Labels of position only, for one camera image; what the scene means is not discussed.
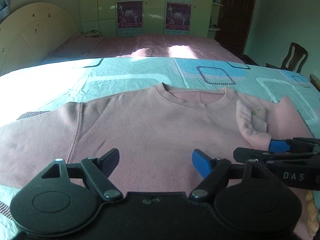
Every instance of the metal rivet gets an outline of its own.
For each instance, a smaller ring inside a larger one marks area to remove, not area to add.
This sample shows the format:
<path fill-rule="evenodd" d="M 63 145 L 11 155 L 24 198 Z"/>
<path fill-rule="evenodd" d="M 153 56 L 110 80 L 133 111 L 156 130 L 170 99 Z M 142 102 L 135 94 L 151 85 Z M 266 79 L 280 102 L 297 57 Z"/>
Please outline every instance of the metal rivet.
<path fill-rule="evenodd" d="M 207 196 L 207 192 L 203 189 L 196 189 L 192 192 L 193 197 L 195 198 L 203 198 L 205 196 Z"/>
<path fill-rule="evenodd" d="M 104 196 L 107 198 L 116 198 L 119 197 L 121 192 L 116 189 L 109 189 L 104 193 Z"/>
<path fill-rule="evenodd" d="M 144 204 L 151 204 L 151 200 L 147 200 L 147 199 L 144 199 L 144 200 L 142 200 L 142 203 L 144 203 Z"/>

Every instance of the ribbed neckline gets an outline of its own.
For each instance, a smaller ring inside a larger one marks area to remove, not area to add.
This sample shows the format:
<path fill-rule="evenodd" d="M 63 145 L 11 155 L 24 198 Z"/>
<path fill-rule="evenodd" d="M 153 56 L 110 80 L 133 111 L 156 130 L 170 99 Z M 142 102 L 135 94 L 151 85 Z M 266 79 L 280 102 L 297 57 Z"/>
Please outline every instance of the ribbed neckline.
<path fill-rule="evenodd" d="M 158 94 L 161 97 L 163 97 L 167 101 L 170 101 L 171 103 L 184 106 L 184 107 L 193 108 L 193 109 L 207 109 L 209 111 L 219 110 L 226 107 L 233 100 L 234 93 L 235 93 L 233 89 L 228 87 L 224 87 L 219 90 L 198 90 L 198 89 L 175 88 L 175 87 L 168 86 L 164 83 L 157 84 L 154 86 L 154 88 L 158 91 Z M 217 102 L 205 105 L 205 104 L 196 104 L 196 103 L 186 102 L 182 99 L 175 97 L 170 92 L 202 92 L 202 93 L 209 93 L 209 94 L 220 94 L 224 96 Z"/>

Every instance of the headboard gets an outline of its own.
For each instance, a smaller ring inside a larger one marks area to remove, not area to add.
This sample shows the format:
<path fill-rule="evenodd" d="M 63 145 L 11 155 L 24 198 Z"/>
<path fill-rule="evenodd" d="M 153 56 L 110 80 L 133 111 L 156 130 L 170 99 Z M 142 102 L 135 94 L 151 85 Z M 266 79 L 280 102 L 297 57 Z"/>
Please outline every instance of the headboard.
<path fill-rule="evenodd" d="M 52 3 L 14 11 L 0 24 L 0 76 L 38 65 L 51 50 L 79 35 L 70 16 Z"/>

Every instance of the bedspread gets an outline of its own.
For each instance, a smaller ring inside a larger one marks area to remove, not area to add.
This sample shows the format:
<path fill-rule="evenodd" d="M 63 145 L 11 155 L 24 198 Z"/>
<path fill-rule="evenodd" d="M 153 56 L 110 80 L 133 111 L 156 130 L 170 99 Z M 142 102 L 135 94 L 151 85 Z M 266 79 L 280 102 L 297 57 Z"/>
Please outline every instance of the bedspread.
<path fill-rule="evenodd" d="M 312 134 L 320 138 L 320 93 L 302 75 L 234 62 L 168 57 L 83 59 L 13 71 L 0 77 L 0 125 L 26 112 L 52 111 L 69 101 L 85 102 L 160 82 L 202 90 L 228 86 L 275 103 L 289 96 Z M 7 212 L 16 192 L 0 186 L 0 212 Z M 302 191 L 296 192 L 304 198 Z M 306 236 L 305 224 L 300 223 L 302 236 Z M 16 232 L 13 221 L 2 214 L 0 227 L 1 239 Z"/>
<path fill-rule="evenodd" d="M 141 34 L 136 38 L 72 37 L 50 52 L 41 64 L 102 57 L 176 57 L 243 63 L 213 39 Z"/>

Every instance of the wooden chair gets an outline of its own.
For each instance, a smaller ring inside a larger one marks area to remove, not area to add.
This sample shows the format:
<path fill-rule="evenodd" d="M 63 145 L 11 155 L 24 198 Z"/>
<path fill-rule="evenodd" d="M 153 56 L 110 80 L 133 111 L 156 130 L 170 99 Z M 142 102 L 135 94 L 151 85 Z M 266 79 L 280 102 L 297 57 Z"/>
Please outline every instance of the wooden chair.
<path fill-rule="evenodd" d="M 286 67 L 286 65 L 291 57 L 292 49 L 294 50 L 293 57 L 290 60 L 288 67 Z M 301 61 L 301 63 L 298 66 L 297 73 L 300 73 L 303 64 L 306 62 L 306 60 L 308 58 L 308 52 L 303 47 L 301 47 L 299 44 L 292 42 L 290 45 L 290 48 L 289 48 L 288 55 L 285 57 L 285 59 L 282 62 L 281 68 L 273 66 L 268 63 L 266 63 L 266 67 L 293 71 L 296 68 L 298 62 L 302 58 L 303 58 L 303 60 Z"/>
<path fill-rule="evenodd" d="M 320 92 L 320 80 L 313 74 L 310 74 L 310 82 Z"/>

